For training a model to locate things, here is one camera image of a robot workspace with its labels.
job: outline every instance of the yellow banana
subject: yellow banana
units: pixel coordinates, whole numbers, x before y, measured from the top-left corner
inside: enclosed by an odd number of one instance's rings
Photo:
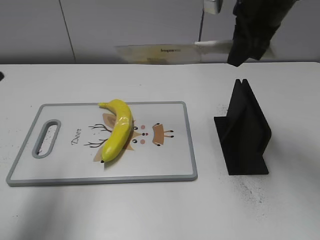
[[[116,122],[109,139],[102,148],[102,163],[115,159],[124,145],[133,129],[133,117],[129,106],[122,100],[115,99],[110,102],[101,102],[100,108],[109,109],[116,115]]]

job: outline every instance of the cutting board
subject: cutting board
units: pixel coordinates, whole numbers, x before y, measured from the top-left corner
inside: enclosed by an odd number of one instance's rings
[[[97,103],[42,105],[7,183],[15,187],[195,180],[186,104],[127,104],[134,131],[120,155],[105,163],[100,162],[101,150],[115,124],[112,112]]]

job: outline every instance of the white table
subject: white table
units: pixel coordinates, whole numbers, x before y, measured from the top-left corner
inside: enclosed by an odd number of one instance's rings
[[[320,65],[0,65],[1,240],[320,239]],[[229,176],[214,116],[247,78],[272,130],[264,176]],[[9,187],[40,105],[185,101],[192,182]]]

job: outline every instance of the black holder slot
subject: black holder slot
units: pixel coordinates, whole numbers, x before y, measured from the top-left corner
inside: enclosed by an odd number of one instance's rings
[[[229,175],[269,174],[262,156],[271,129],[246,79],[235,81],[226,116],[214,122]]]

